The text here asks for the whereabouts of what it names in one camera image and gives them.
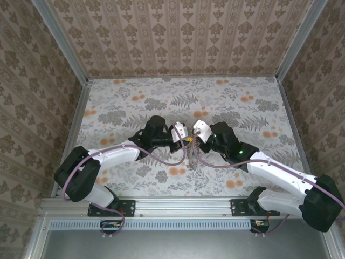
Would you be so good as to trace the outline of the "aluminium corner post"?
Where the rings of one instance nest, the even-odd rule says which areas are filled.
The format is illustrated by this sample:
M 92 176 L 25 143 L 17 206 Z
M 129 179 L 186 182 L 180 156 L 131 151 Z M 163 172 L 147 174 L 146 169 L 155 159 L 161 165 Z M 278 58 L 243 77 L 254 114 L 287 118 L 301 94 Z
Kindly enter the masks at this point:
M 88 82 L 86 70 L 83 68 L 77 56 L 77 52 L 69 43 L 68 36 L 64 32 L 63 27 L 60 25 L 52 9 L 49 7 L 47 0 L 32 0 L 32 2 L 67 59 L 75 76 L 83 86 L 86 85 Z
M 287 52 L 275 74 L 277 82 L 281 83 L 292 66 L 303 44 L 306 42 L 313 26 L 319 18 L 328 0 L 313 0 L 299 26 Z

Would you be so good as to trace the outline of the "black controller board box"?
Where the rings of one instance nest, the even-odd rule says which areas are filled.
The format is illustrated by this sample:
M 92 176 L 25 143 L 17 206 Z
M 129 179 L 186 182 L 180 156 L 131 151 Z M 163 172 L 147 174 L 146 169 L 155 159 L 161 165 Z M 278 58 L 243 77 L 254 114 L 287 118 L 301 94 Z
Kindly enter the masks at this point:
M 266 233 L 270 227 L 268 220 L 250 220 L 250 225 L 252 233 Z
M 105 235 L 113 235 L 121 226 L 121 220 L 104 220 L 100 222 L 100 232 Z

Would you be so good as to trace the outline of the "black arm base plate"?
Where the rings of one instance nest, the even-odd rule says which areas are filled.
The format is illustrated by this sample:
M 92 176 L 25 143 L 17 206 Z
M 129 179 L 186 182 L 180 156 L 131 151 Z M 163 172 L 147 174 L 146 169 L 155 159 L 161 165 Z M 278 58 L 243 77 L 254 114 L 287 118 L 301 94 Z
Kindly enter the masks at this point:
M 263 209 L 258 202 L 248 202 L 247 199 L 230 200 L 232 216 L 280 216 L 280 212 Z
M 120 213 L 122 213 L 125 217 L 126 216 L 133 217 L 135 214 L 135 207 L 136 207 L 135 200 L 119 200 L 119 201 L 112 202 L 106 208 L 117 210 Z M 87 215 L 89 217 L 120 217 L 119 214 L 113 211 L 100 209 L 93 204 L 89 205 Z

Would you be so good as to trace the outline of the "grey metal sheet panel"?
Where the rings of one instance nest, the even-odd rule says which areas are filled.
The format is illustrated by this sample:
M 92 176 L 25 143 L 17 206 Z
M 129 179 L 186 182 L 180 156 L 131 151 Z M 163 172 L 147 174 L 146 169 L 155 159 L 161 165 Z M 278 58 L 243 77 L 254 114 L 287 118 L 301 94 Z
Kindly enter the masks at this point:
M 52 231 L 42 259 L 330 259 L 319 234 L 248 231 Z

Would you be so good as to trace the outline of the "aluminium side rail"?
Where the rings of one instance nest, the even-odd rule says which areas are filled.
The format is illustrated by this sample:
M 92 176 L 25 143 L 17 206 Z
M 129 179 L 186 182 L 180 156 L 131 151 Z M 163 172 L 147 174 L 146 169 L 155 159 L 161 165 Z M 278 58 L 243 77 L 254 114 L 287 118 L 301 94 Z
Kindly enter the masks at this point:
M 315 176 L 312 175 L 310 170 L 284 87 L 280 81 L 277 81 L 277 84 L 282 97 L 288 123 L 291 128 L 291 134 L 288 135 L 287 133 L 284 133 L 279 137 L 284 150 L 281 152 L 275 152 L 273 157 L 277 158 L 278 161 L 284 165 L 301 172 L 303 175 L 311 175 L 311 180 L 313 181 Z
M 92 81 L 89 80 L 81 89 L 79 100 L 78 100 L 77 107 L 75 110 L 75 114 L 71 123 L 71 128 L 68 134 L 67 142 L 63 151 L 63 155 L 61 157 L 61 162 L 60 162 L 61 165 L 76 145 L 79 131 L 80 131 L 80 126 L 81 126 L 82 119 L 85 112 L 85 108 L 89 99 L 89 93 L 91 90 L 91 85 L 90 85 L 91 82 Z

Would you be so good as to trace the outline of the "wide aluminium extrusion beam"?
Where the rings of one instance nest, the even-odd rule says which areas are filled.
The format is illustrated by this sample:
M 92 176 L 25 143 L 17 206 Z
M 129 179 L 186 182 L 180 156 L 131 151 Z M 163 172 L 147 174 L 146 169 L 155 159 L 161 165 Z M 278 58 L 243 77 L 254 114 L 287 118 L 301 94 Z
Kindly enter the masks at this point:
M 245 197 L 129 197 L 135 200 L 133 217 L 232 217 L 230 200 Z M 72 202 L 58 198 L 43 199 L 42 211 L 54 215 L 87 215 L 90 203 Z

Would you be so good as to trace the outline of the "floral patterned table cover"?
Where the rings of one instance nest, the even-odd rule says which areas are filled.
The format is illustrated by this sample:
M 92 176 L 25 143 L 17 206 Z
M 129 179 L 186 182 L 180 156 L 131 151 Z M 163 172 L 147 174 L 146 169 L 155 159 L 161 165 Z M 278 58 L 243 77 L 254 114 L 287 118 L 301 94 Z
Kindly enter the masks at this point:
M 197 120 L 226 122 L 236 137 L 274 158 L 284 150 L 279 139 L 291 134 L 274 76 L 259 77 L 162 77 L 93 79 L 76 144 L 86 149 L 120 144 L 145 127 L 154 115 L 167 125 L 179 121 L 192 129 Z M 98 174 L 100 185 L 119 196 L 247 196 L 263 186 L 280 192 L 271 181 L 227 169 L 219 154 L 201 153 L 195 171 L 189 152 L 154 151 Z

